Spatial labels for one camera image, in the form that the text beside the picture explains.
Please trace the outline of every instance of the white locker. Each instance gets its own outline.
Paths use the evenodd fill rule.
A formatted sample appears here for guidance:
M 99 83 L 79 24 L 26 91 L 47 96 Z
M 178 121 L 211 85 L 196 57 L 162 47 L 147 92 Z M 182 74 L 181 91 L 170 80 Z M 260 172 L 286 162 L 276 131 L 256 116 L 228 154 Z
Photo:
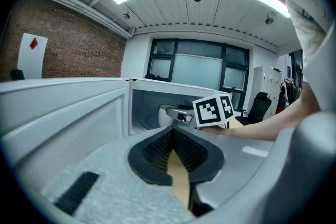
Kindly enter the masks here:
M 264 120 L 275 115 L 279 101 L 281 85 L 281 73 L 273 70 L 271 67 L 260 66 L 254 68 L 253 83 L 248 112 L 251 110 L 254 98 L 260 92 L 267 92 L 268 98 L 272 101 L 267 110 Z

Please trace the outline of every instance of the black office chair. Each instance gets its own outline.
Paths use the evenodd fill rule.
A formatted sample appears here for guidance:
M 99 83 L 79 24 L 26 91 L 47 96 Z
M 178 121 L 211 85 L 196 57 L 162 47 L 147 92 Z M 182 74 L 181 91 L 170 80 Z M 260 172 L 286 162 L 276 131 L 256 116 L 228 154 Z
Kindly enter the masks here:
M 24 80 L 25 76 L 23 75 L 22 70 L 20 69 L 14 69 L 10 72 L 11 79 L 12 80 Z
M 264 115 L 269 109 L 269 107 L 272 104 L 272 101 L 267 97 L 266 92 L 260 92 L 257 94 L 257 97 L 255 97 L 253 106 L 251 108 L 250 113 L 247 117 L 243 117 L 243 112 L 245 110 L 242 110 L 242 116 L 236 117 L 236 120 L 238 120 L 242 125 L 249 125 L 257 122 L 261 122 L 264 119 Z

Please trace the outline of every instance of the red diamond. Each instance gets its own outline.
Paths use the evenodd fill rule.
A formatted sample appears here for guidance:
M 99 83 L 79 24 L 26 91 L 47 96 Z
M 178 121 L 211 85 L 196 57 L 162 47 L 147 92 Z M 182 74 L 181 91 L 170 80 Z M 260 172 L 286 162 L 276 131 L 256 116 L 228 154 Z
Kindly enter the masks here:
M 34 37 L 33 41 L 30 43 L 30 47 L 31 49 L 35 49 L 35 47 L 37 46 L 38 42 L 36 40 L 36 37 Z

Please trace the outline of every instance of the person's arm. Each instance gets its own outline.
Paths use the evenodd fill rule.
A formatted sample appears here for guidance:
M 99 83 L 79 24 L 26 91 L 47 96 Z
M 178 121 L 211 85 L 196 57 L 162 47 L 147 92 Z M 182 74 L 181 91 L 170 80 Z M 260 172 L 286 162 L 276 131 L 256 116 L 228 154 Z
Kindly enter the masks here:
M 202 131 L 238 138 L 275 141 L 281 130 L 298 126 L 305 117 L 318 112 L 319 109 L 313 92 L 304 82 L 300 98 L 279 114 L 265 121 L 233 129 L 206 127 L 202 128 Z

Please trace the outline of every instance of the red brick wall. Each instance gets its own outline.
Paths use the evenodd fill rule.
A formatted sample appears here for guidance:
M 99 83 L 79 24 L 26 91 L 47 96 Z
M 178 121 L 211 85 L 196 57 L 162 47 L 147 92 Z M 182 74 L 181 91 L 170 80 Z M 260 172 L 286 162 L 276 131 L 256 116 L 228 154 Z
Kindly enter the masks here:
M 0 49 L 0 81 L 17 68 L 23 33 L 48 38 L 43 78 L 119 77 L 125 39 L 50 0 L 17 0 Z

